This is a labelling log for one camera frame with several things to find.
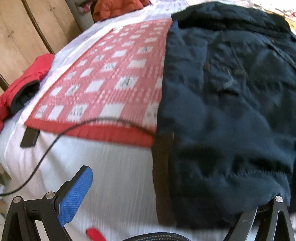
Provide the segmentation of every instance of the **wooden cabinet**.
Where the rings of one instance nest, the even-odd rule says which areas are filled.
[[[11,84],[38,56],[57,53],[80,33],[65,0],[0,0],[0,74]]]

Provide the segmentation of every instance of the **dark blue jacket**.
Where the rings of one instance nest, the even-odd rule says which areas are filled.
[[[174,132],[178,224],[213,227],[276,195],[295,162],[296,38],[279,15],[209,2],[172,15],[157,133]]]

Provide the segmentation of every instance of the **metal screw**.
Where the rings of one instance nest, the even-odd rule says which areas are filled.
[[[14,203],[19,203],[20,201],[21,201],[20,197],[15,197],[15,198],[13,199],[13,202],[14,202]]]
[[[283,202],[283,198],[281,196],[276,196],[276,201],[277,202]]]
[[[45,197],[47,198],[47,199],[52,199],[53,197],[54,197],[54,192],[48,192],[46,195],[45,195]]]

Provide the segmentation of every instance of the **orange garment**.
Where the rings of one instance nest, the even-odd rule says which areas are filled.
[[[93,12],[95,22],[140,10],[149,5],[149,0],[98,0]]]

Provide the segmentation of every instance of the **white bed sheet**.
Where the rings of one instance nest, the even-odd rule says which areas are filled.
[[[0,162],[12,177],[7,191],[17,188],[28,178],[56,137],[54,134],[41,132],[34,148],[20,148],[25,131],[24,121],[58,76],[111,28],[131,22],[169,18],[171,13],[186,6],[185,0],[153,1],[151,6],[141,11],[93,25],[56,55],[39,93],[22,113],[5,123],[0,134]],[[10,203],[17,195],[25,200],[41,198],[48,191],[58,190],[82,165],[92,168],[94,181],[74,220],[66,224],[73,241],[88,240],[84,233],[92,226],[101,231],[108,241],[123,240],[149,232],[179,233],[192,241],[218,241],[223,240],[227,233],[227,230],[193,232],[158,224],[150,149],[74,137],[61,137],[27,186],[5,200]],[[44,230],[40,229],[40,232],[42,241],[47,240]],[[254,240],[254,235],[255,231],[248,241]]]

